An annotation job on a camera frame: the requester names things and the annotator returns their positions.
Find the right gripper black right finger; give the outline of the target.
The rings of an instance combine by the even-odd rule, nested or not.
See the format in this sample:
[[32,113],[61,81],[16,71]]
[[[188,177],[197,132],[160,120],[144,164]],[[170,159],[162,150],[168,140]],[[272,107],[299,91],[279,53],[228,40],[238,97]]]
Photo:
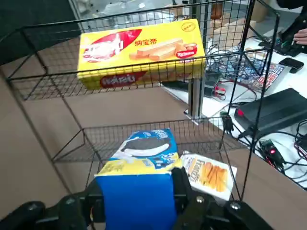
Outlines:
[[213,196],[192,190],[183,168],[173,168],[177,219],[173,230],[273,230],[247,203],[230,200],[223,205]]

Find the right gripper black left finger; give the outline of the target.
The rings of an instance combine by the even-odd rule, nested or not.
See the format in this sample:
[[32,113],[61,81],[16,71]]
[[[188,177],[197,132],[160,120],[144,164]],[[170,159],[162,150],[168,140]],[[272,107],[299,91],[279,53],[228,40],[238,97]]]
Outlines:
[[63,197],[46,207],[41,201],[26,202],[0,221],[2,230],[86,230],[105,223],[102,191],[97,183]]

